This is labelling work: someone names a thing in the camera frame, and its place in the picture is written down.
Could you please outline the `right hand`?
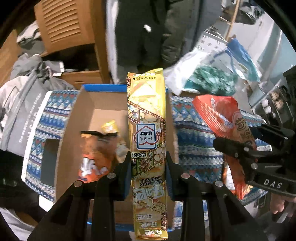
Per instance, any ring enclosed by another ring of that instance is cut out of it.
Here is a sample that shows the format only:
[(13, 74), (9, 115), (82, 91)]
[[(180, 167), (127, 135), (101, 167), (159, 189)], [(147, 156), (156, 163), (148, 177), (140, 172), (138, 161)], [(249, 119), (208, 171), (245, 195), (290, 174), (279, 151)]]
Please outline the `right hand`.
[(269, 205), (270, 211), (273, 214), (277, 214), (279, 212), (282, 212), (284, 210), (284, 208), (285, 208), (285, 202), (286, 201), (295, 203), (295, 198), (280, 196), (280, 195), (272, 193), (271, 194), (270, 205)]

